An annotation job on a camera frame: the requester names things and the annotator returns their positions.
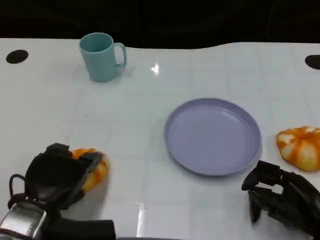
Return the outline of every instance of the plate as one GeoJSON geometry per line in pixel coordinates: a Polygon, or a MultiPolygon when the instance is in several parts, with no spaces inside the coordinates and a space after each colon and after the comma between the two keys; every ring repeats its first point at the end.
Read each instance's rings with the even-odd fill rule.
{"type": "Polygon", "coordinates": [[[179,164],[206,176],[242,171],[262,152],[254,118],[243,108],[217,98],[194,99],[175,109],[165,123],[164,140],[179,164]]]}

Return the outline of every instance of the black cable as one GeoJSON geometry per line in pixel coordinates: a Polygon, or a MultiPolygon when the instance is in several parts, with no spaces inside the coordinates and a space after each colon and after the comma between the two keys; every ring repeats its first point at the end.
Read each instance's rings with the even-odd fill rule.
{"type": "Polygon", "coordinates": [[[30,198],[32,198],[32,199],[38,199],[38,194],[37,194],[37,192],[35,191],[35,189],[33,188],[33,186],[32,185],[30,185],[27,181],[26,181],[26,178],[24,177],[24,176],[22,176],[21,174],[13,174],[11,177],[10,177],[10,179],[9,179],[9,191],[10,191],[10,198],[12,198],[13,197],[13,195],[14,195],[14,189],[13,189],[13,181],[14,181],[14,179],[15,178],[19,178],[19,179],[21,179],[21,180],[23,180],[24,181],[24,183],[26,184],[26,186],[29,188],[29,190],[30,190],[30,198]]]}
{"type": "Polygon", "coordinates": [[[271,10],[270,10],[268,22],[267,22],[267,24],[266,24],[265,35],[266,35],[266,40],[267,40],[268,42],[271,42],[271,34],[270,34],[271,21],[272,21],[272,18],[273,18],[273,16],[274,16],[274,14],[275,14],[277,4],[278,4],[278,0],[273,0],[273,5],[272,5],[272,8],[271,8],[271,10]]]}

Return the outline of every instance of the pumpkin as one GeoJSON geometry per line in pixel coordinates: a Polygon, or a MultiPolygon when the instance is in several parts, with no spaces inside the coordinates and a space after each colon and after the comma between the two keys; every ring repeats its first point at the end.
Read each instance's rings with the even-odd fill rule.
{"type": "MultiPolygon", "coordinates": [[[[79,148],[71,152],[72,152],[72,158],[75,160],[78,160],[83,154],[92,153],[96,151],[97,150],[95,150],[94,148],[89,148],[89,149],[79,148]]],[[[108,171],[109,171],[109,160],[107,156],[103,153],[101,162],[95,167],[95,169],[91,173],[89,173],[85,183],[82,186],[82,189],[85,192],[88,192],[91,189],[93,189],[107,176],[108,171]]]]}
{"type": "Polygon", "coordinates": [[[276,145],[288,163],[304,171],[320,169],[320,128],[302,126],[281,131],[276,145]]]}

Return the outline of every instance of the tabletop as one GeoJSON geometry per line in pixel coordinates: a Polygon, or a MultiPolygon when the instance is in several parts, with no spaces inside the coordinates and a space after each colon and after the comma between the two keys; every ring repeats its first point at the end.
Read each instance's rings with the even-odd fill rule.
{"type": "MultiPolygon", "coordinates": [[[[8,181],[52,143],[96,148],[110,160],[108,179],[63,212],[77,220],[112,219],[118,237],[184,240],[309,239],[265,213],[249,218],[246,171],[202,177],[171,160],[165,121],[177,106],[214,97],[246,109],[262,133],[261,159],[299,173],[320,189],[319,173],[284,162],[275,135],[289,127],[320,126],[320,71],[305,58],[319,44],[231,43],[205,49],[127,48],[128,65],[107,83],[92,82],[78,40],[0,39],[0,216],[8,181]],[[9,64],[13,50],[28,51],[9,64]]],[[[120,49],[116,56],[121,61],[120,49]]],[[[15,192],[22,183],[14,184],[15,192]]]]}

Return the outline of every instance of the mug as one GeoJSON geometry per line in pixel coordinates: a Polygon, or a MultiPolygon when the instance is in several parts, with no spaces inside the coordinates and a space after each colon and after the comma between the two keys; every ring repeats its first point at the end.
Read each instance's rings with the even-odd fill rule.
{"type": "Polygon", "coordinates": [[[86,70],[96,82],[107,82],[117,76],[117,67],[127,65],[126,47],[120,42],[114,43],[113,38],[103,32],[85,35],[79,42],[86,70]],[[124,62],[117,64],[115,46],[122,48],[124,62]]]}

